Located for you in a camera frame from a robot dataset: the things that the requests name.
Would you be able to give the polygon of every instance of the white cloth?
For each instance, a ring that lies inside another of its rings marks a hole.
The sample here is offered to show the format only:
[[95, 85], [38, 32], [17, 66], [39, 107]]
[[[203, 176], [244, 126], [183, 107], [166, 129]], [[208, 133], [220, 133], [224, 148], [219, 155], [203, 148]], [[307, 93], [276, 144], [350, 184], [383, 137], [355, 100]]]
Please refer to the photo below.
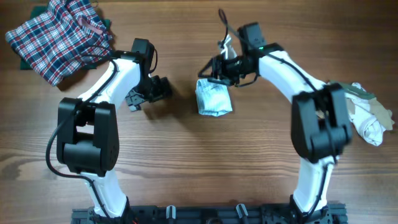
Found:
[[[353, 86], [364, 90], [359, 83], [353, 83]], [[350, 111], [348, 111], [348, 114], [349, 120], [354, 124], [358, 134], [366, 142], [379, 146], [383, 142], [383, 132], [386, 128], [370, 112], [371, 106], [368, 100], [358, 98], [349, 93], [345, 93], [345, 96], [355, 105], [355, 114]]]
[[195, 93], [199, 114], [221, 116], [232, 111], [231, 99], [225, 85], [201, 79], [197, 82]]

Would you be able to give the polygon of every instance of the drawstring bag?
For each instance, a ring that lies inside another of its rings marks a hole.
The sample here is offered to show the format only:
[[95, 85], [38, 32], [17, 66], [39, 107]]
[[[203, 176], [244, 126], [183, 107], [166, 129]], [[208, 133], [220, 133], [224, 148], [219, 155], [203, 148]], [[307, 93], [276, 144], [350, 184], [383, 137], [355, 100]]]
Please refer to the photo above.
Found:
[[101, 60], [81, 54], [109, 56], [111, 39], [89, 0], [50, 0], [45, 13], [6, 34], [12, 49], [52, 86]]

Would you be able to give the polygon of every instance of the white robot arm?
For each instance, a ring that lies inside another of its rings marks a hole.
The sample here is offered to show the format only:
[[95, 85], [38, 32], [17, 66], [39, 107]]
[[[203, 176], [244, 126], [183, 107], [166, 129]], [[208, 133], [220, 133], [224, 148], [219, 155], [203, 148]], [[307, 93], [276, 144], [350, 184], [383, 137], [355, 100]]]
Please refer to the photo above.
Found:
[[[241, 41], [243, 55], [236, 56], [231, 37], [226, 35], [219, 42], [221, 54], [211, 59], [198, 76], [236, 87], [262, 77], [292, 103], [292, 142], [301, 158], [298, 184], [290, 204], [297, 211], [299, 223], [316, 220], [325, 214], [332, 170], [343, 146], [352, 138], [344, 91], [313, 78], [281, 46], [266, 45], [258, 23], [240, 27], [234, 34]], [[204, 75], [209, 68], [211, 73]], [[240, 84], [240, 79], [249, 73], [256, 73], [255, 79]], [[318, 120], [317, 110], [324, 112], [325, 118]]]
[[[114, 104], [115, 109], [119, 109], [121, 103], [124, 101], [127, 94], [136, 87], [141, 79], [141, 71], [139, 64], [129, 59], [118, 58], [114, 60], [117, 65], [117, 73], [110, 83], [101, 90], [100, 94], [91, 100], [92, 103], [107, 102]], [[81, 94], [78, 98], [83, 101], [87, 100], [93, 95], [98, 88], [105, 83], [113, 73], [115, 69], [112, 63], [109, 63], [109, 67], [105, 74], [91, 87], [87, 92]], [[111, 218], [121, 217], [127, 204], [127, 197], [122, 192], [119, 186], [118, 177], [116, 171], [111, 169], [105, 173], [104, 177], [98, 176], [98, 174], [92, 172], [80, 172], [80, 175], [94, 180], [94, 185], [98, 191], [100, 200], [106, 206], [104, 209], [107, 211]], [[94, 202], [94, 212], [102, 217], [105, 214], [98, 202], [93, 189], [90, 187], [90, 183], [85, 181], [87, 189], [90, 192], [91, 198]]]

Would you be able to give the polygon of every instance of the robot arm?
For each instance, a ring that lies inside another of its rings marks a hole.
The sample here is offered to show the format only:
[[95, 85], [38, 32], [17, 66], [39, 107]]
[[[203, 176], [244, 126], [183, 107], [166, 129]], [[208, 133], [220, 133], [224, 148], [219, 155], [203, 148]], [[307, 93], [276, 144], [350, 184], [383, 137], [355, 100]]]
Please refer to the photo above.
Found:
[[[98, 222], [102, 218], [129, 218], [129, 202], [114, 170], [119, 154], [116, 110], [123, 100], [137, 109], [145, 101], [155, 102], [171, 94], [167, 78], [149, 75], [154, 71], [150, 70], [154, 52], [154, 46], [144, 39], [135, 39], [131, 52], [112, 52], [113, 62], [93, 87], [77, 99], [64, 98], [58, 107], [58, 125], [67, 122], [58, 132], [57, 159], [70, 172], [91, 180], [85, 184]], [[68, 119], [77, 107], [74, 119]], [[94, 133], [77, 131], [77, 126], [87, 124], [94, 126]]]
[[[262, 77], [292, 103], [291, 136], [301, 158], [298, 184], [290, 206], [298, 223], [316, 220], [325, 215], [331, 172], [343, 146], [352, 137], [344, 91], [338, 85], [327, 86], [313, 78], [278, 44], [266, 45], [258, 23], [245, 25], [238, 32], [243, 55], [235, 56], [228, 35], [224, 46], [219, 46], [221, 54], [211, 59], [198, 76], [236, 87], [252, 84], [257, 77]], [[204, 75], [209, 68], [211, 73]], [[249, 73], [256, 73], [255, 79], [241, 85], [240, 79]], [[328, 116], [318, 119], [315, 113], [321, 109]]]

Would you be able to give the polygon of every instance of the red plaid fabric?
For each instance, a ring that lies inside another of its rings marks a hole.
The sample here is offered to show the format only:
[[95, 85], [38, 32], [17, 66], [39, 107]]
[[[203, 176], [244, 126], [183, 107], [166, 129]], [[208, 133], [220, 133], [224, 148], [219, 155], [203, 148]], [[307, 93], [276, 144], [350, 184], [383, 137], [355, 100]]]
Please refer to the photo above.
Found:
[[47, 12], [7, 32], [6, 40], [38, 74], [52, 86], [87, 63], [107, 56], [112, 36], [89, 0], [50, 0]]

